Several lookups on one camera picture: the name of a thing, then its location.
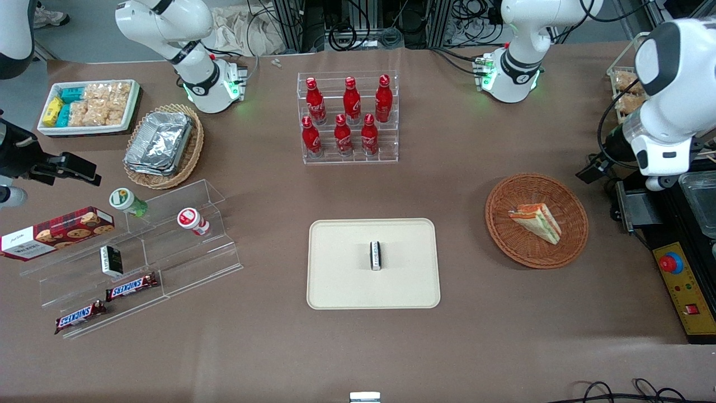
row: table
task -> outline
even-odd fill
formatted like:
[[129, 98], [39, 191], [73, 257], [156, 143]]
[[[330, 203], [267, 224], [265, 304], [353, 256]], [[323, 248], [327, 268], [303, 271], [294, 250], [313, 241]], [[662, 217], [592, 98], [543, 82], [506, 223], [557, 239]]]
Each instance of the table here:
[[[74, 341], [53, 336], [19, 263], [0, 271], [0, 394], [10, 402], [345, 402], [377, 390], [385, 402], [546, 402], [582, 381], [634, 392], [633, 377], [714, 399], [716, 347], [689, 346], [652, 256], [609, 219], [598, 184], [574, 174], [597, 149], [609, 103], [604, 80], [625, 43], [555, 46], [522, 103], [475, 91], [469, 75], [428, 51], [322, 52], [261, 60], [246, 101], [201, 115], [207, 139], [187, 183], [208, 179], [227, 200], [228, 233], [245, 268]], [[482, 53], [474, 49], [470, 53]], [[246, 60], [253, 65], [253, 60]], [[166, 62], [49, 62], [50, 82], [133, 78], [140, 114], [187, 103]], [[400, 162], [301, 162], [296, 74], [397, 69]], [[28, 203], [0, 211], [7, 233], [67, 211], [109, 208], [130, 185], [127, 138], [42, 138], [98, 164], [102, 186], [23, 181]], [[507, 258], [484, 225], [502, 178], [541, 172], [570, 187], [589, 216], [589, 243], [560, 270]], [[317, 219], [427, 217], [435, 223], [442, 300], [430, 310], [312, 310], [308, 231]]]

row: round wicker basket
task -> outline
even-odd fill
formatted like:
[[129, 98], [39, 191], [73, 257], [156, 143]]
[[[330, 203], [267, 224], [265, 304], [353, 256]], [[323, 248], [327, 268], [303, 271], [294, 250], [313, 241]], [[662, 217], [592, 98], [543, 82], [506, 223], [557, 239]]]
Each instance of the round wicker basket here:
[[[186, 148], [184, 149], [184, 155], [182, 156], [182, 160], [179, 164], [179, 169], [177, 170], [177, 173], [172, 176], [140, 174], [138, 172], [131, 171], [127, 166], [125, 166], [125, 171], [127, 172], [127, 175], [130, 177], [132, 182], [136, 184], [157, 190], [169, 189], [184, 182], [189, 177], [189, 175], [191, 175], [191, 172], [194, 170], [196, 164], [199, 162], [201, 148], [204, 145], [204, 128], [202, 127], [201, 122], [199, 121], [199, 117], [196, 115], [196, 112], [194, 112], [188, 106], [176, 104], [164, 105], [154, 109], [153, 112], [181, 112], [189, 116], [193, 121], [190, 138], [186, 144]], [[129, 150], [129, 147], [131, 147], [132, 142], [137, 137], [139, 127], [142, 125], [142, 123], [144, 123], [144, 120], [147, 118], [147, 116], [149, 116], [149, 114], [145, 115], [145, 117], [142, 118], [142, 120], [135, 126], [135, 129], [130, 136], [129, 143], [127, 144], [127, 150]]]
[[[514, 222], [508, 212], [519, 204], [544, 203], [562, 229], [557, 245]], [[589, 221], [571, 190], [540, 174], [518, 174], [502, 180], [490, 192], [485, 220], [497, 246], [515, 261], [535, 269], [556, 269], [573, 262], [584, 250]]]

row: sandwich slice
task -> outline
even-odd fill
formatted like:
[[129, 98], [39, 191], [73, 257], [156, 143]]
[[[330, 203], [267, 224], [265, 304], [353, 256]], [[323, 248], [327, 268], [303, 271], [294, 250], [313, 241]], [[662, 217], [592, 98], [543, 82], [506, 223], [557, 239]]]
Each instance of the sandwich slice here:
[[517, 206], [516, 211], [509, 214], [514, 222], [543, 240], [552, 245], [557, 245], [557, 242], [559, 242], [562, 230], [559, 228], [557, 220], [552, 217], [552, 213], [549, 212], [546, 204], [520, 204]]

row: yellow snack package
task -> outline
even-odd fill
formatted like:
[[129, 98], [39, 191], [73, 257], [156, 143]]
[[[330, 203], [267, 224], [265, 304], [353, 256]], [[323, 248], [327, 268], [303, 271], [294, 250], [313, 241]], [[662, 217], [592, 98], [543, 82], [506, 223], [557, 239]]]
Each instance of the yellow snack package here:
[[47, 106], [44, 115], [42, 115], [43, 124], [45, 124], [45, 126], [54, 127], [57, 123], [57, 116], [59, 116], [59, 112], [62, 110], [63, 106], [64, 102], [62, 102], [59, 97], [52, 98], [52, 100], [49, 101], [49, 105]]

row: coca-cola bottle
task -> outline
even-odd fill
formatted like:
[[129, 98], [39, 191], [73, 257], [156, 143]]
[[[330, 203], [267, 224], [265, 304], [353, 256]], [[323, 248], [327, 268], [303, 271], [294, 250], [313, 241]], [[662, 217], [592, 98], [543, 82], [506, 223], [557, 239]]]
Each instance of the coca-cola bottle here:
[[346, 77], [346, 92], [343, 93], [343, 108], [349, 125], [360, 123], [360, 94], [356, 90], [356, 79]]
[[372, 157], [378, 154], [378, 128], [375, 127], [373, 115], [365, 114], [363, 129], [360, 131], [360, 138], [363, 143], [363, 152]]
[[318, 89], [316, 79], [306, 78], [306, 88], [309, 89], [306, 94], [306, 103], [309, 105], [311, 118], [317, 125], [322, 125], [326, 123], [326, 103], [323, 101], [323, 94]]
[[346, 125], [346, 115], [339, 113], [336, 115], [336, 129], [333, 131], [336, 136], [336, 146], [338, 154], [342, 157], [350, 157], [353, 155], [353, 143], [351, 143], [351, 128]]
[[390, 90], [390, 77], [383, 74], [379, 79], [378, 91], [375, 92], [375, 118], [385, 123], [390, 119], [390, 108], [393, 106], [393, 92]]
[[304, 127], [303, 138], [309, 158], [320, 158], [323, 156], [323, 148], [321, 148], [321, 138], [319, 137], [318, 129], [313, 126], [313, 122], [311, 122], [311, 117], [309, 116], [304, 116], [301, 120], [301, 124]]

